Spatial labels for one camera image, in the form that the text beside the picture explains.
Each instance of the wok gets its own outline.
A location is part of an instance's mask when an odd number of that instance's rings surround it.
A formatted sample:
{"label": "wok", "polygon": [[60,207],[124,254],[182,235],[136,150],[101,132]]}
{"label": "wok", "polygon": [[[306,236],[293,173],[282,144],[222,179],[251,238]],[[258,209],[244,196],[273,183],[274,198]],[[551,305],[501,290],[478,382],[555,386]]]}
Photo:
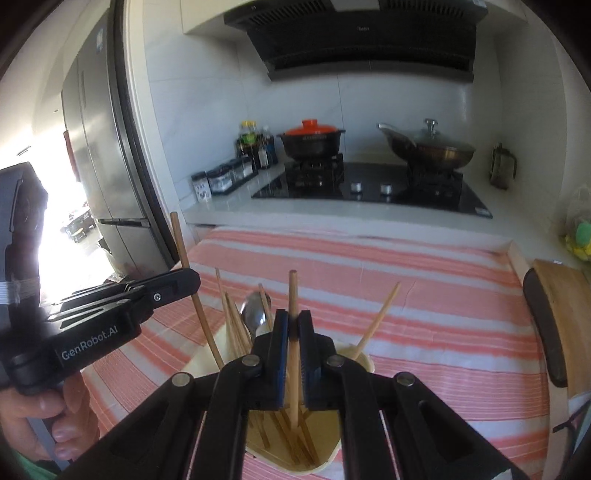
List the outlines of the wok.
{"label": "wok", "polygon": [[437,130],[437,120],[425,119],[427,129],[405,134],[392,125],[377,124],[392,151],[408,164],[430,170],[455,170],[470,163],[476,149],[470,144],[445,137]]}

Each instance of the pan handle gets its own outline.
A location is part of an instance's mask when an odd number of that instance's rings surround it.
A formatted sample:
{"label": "pan handle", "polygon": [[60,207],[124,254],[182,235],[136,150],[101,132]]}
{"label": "pan handle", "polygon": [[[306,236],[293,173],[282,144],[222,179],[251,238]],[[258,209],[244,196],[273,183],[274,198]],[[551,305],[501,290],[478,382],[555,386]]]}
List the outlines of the pan handle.
{"label": "pan handle", "polygon": [[403,142],[405,144],[410,143],[414,148],[417,148],[417,144],[414,142],[412,138],[409,138],[405,134],[403,134],[400,130],[397,130],[390,124],[377,124],[376,127],[382,131],[386,137],[392,137],[393,139]]}

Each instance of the kitchen countertop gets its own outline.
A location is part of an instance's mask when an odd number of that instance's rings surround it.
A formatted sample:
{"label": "kitchen countertop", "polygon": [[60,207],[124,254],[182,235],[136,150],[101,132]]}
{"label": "kitchen countertop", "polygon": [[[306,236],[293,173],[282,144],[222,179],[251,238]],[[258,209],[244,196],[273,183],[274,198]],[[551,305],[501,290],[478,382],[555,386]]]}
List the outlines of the kitchen countertop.
{"label": "kitchen countertop", "polygon": [[216,196],[183,211],[187,223],[250,228],[291,228],[349,235],[381,236],[438,244],[508,249],[515,241],[528,259],[557,260],[579,267],[556,236],[519,210],[512,193],[490,186],[486,179],[465,175],[493,218],[481,218],[404,205],[339,200],[253,199],[251,196],[284,171],[282,164],[260,171],[228,196]]}

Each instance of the human hand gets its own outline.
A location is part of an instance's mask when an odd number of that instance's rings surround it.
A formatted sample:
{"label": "human hand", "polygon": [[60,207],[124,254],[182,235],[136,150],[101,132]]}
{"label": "human hand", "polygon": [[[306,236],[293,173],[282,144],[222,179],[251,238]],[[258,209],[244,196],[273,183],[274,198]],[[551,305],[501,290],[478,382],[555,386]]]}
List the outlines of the human hand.
{"label": "human hand", "polygon": [[99,439],[99,422],[90,409],[90,393],[81,373],[65,380],[63,396],[54,390],[30,397],[14,388],[0,391],[0,426],[4,437],[12,448],[33,462],[51,457],[38,441],[27,417],[50,419],[58,415],[51,428],[56,456],[76,460]]}

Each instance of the pink striped tablecloth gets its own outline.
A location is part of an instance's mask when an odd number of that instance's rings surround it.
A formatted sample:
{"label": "pink striped tablecloth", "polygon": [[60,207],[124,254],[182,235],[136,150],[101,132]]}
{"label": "pink striped tablecloth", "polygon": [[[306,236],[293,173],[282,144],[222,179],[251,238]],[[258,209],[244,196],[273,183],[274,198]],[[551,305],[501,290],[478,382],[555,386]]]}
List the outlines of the pink striped tablecloth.
{"label": "pink striped tablecloth", "polygon": [[[300,309],[315,329],[356,343],[396,282],[401,290],[366,351],[376,373],[415,373],[532,478],[547,450],[548,386],[541,342],[505,254],[391,239],[217,228],[189,253],[214,332],[223,325],[220,268],[236,301],[262,282],[287,308],[298,271]],[[200,349],[190,299],[158,309],[142,335],[84,371],[104,434]],[[243,479],[287,479],[247,455]],[[318,475],[342,479],[342,459]]]}

